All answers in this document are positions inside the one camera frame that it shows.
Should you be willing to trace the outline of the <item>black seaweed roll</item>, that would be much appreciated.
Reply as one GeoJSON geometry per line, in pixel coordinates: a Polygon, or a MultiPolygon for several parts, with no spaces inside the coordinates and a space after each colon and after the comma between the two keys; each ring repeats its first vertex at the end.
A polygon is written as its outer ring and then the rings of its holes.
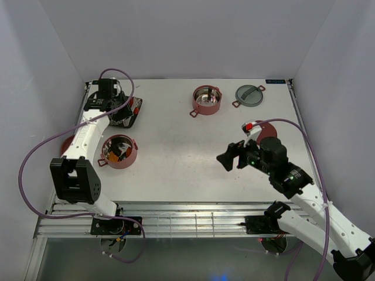
{"type": "Polygon", "coordinates": [[[117,157],[120,157],[123,154],[124,145],[122,143],[118,143],[111,146],[113,154],[117,157]]]}

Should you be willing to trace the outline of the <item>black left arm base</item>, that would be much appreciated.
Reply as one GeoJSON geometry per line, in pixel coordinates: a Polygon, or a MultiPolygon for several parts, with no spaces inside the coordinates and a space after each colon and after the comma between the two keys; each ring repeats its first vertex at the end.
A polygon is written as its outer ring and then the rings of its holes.
{"type": "Polygon", "coordinates": [[[91,235],[141,235],[141,229],[138,224],[128,220],[102,220],[93,218],[90,234],[91,235]]]}

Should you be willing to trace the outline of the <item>stainless steel tongs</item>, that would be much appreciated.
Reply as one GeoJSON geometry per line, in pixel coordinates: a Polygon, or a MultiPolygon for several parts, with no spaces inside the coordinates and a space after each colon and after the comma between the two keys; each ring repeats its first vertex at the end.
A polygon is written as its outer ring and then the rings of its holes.
{"type": "Polygon", "coordinates": [[[127,113],[127,116],[125,119],[126,123],[130,123],[131,118],[134,116],[133,109],[132,109],[133,103],[134,103],[134,98],[131,98],[129,103],[125,107],[126,113],[127,113]]]}

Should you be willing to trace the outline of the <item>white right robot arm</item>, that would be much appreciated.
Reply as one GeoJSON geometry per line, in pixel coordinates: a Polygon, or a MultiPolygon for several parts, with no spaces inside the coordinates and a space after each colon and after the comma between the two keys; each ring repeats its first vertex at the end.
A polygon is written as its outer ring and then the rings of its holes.
{"type": "Polygon", "coordinates": [[[216,159],[231,171],[235,157],[239,169],[251,166],[268,175],[276,191],[309,215],[304,219],[289,205],[275,201],[264,211],[267,230],[297,237],[324,256],[342,280],[367,280],[374,273],[374,238],[324,201],[311,176],[289,161],[287,149],[278,138],[231,143],[216,159]]]}

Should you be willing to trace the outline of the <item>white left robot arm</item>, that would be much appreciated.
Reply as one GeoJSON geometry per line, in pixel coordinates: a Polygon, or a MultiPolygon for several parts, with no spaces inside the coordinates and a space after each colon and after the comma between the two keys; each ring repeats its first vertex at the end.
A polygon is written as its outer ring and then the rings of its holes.
{"type": "Polygon", "coordinates": [[[58,199],[82,205],[94,215],[107,215],[104,227],[112,234],[121,232],[124,219],[117,215],[118,205],[101,193],[101,181],[93,167],[94,154],[111,119],[126,104],[126,96],[115,78],[100,78],[97,91],[88,96],[79,127],[60,158],[50,162],[50,171],[58,199]]]}

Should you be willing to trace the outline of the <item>orange fried food piece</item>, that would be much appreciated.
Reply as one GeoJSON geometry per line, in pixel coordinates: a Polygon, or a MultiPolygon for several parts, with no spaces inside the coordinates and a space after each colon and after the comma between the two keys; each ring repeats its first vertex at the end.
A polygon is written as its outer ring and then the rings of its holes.
{"type": "Polygon", "coordinates": [[[117,163],[117,162],[120,162],[120,157],[117,156],[114,152],[110,152],[108,154],[108,161],[109,162],[113,162],[113,163],[117,163]]]}

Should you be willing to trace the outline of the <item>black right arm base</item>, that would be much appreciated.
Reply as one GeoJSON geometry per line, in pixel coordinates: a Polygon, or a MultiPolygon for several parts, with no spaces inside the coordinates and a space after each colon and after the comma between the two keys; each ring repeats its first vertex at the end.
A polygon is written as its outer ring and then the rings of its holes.
{"type": "Polygon", "coordinates": [[[265,215],[249,215],[243,222],[248,234],[276,234],[280,229],[272,218],[265,215]]]}

